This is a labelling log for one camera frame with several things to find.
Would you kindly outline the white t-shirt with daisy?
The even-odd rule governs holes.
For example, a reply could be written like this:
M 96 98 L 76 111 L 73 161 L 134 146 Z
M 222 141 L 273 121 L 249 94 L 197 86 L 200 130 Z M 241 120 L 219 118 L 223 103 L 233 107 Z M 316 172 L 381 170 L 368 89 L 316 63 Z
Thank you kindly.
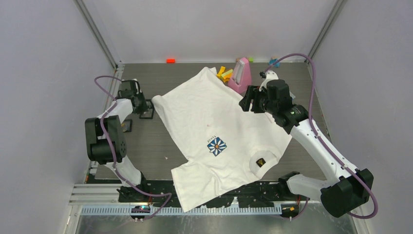
M 208 67 L 152 98 L 187 159 L 171 170 L 184 212 L 262 179 L 287 149 L 291 136 L 268 114 L 242 111 L 241 98 L 217 78 L 215 68 Z

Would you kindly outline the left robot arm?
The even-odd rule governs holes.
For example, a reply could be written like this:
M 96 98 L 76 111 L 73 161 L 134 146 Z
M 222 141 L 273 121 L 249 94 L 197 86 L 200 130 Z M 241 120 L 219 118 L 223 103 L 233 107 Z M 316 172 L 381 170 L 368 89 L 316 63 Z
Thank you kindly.
M 111 106 L 101 115 L 85 120 L 87 155 L 109 168 L 121 181 L 120 202 L 143 202 L 149 197 L 147 182 L 127 156 L 122 123 L 130 114 L 144 115 L 150 108 L 136 79 L 122 80 Z

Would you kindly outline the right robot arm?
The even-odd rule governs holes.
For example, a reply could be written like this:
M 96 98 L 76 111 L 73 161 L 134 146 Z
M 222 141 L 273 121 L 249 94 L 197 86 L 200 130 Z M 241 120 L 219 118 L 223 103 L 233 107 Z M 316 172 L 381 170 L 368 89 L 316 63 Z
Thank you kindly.
M 369 219 L 377 214 L 378 202 L 371 190 L 373 174 L 368 169 L 358 169 L 334 147 L 306 108 L 293 103 L 284 80 L 270 80 L 264 87 L 249 85 L 239 105 L 244 112 L 270 114 L 302 145 L 326 177 L 322 181 L 291 172 L 279 179 L 278 194 L 282 199 L 302 195 L 321 202 L 334 217 L 349 214 Z

